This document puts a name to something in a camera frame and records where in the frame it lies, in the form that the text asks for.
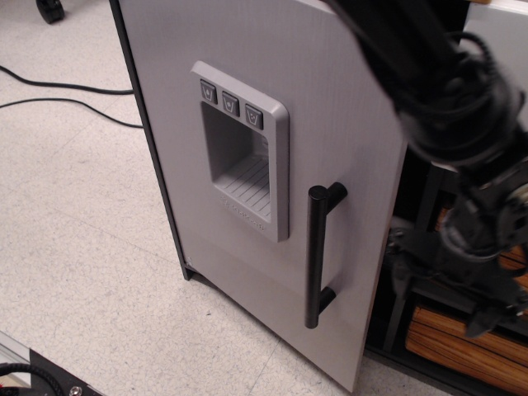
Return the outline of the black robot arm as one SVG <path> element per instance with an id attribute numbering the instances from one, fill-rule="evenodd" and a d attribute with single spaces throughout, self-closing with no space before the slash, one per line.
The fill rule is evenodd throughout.
<path id="1" fill-rule="evenodd" d="M 433 279 L 474 302 L 468 337 L 517 320 L 527 293 L 499 257 L 527 244 L 524 92 L 497 66 L 485 41 L 445 31 L 425 1 L 333 1 L 392 100 L 410 148 L 452 167 L 458 193 L 439 231 L 394 229 L 393 285 L 405 296 Z"/>

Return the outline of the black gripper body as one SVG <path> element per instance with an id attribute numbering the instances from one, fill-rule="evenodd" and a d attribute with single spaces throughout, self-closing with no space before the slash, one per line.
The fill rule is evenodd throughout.
<path id="1" fill-rule="evenodd" d="M 527 245 L 527 158 L 497 157 L 472 167 L 454 167 L 455 202 L 441 229 L 392 229 L 391 258 L 409 255 L 415 281 L 433 280 L 482 305 L 512 305 L 516 318 L 527 292 L 499 257 Z"/>

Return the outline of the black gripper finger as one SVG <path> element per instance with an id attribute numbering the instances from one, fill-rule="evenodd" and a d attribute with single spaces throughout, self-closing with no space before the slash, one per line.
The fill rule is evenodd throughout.
<path id="1" fill-rule="evenodd" d="M 416 278 L 413 264 L 413 258 L 409 255 L 397 255 L 393 259 L 392 283 L 394 293 L 399 299 L 407 299 L 412 291 Z"/>
<path id="2" fill-rule="evenodd" d="M 478 306 L 466 323 L 465 336 L 481 337 L 510 322 L 515 317 L 516 310 L 512 305 L 490 304 Z"/>

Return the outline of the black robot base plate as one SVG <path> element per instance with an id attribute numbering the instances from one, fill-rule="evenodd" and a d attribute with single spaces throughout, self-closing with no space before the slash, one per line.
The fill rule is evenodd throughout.
<path id="1" fill-rule="evenodd" d="M 1 332 L 1 395 L 104 395 Z"/>

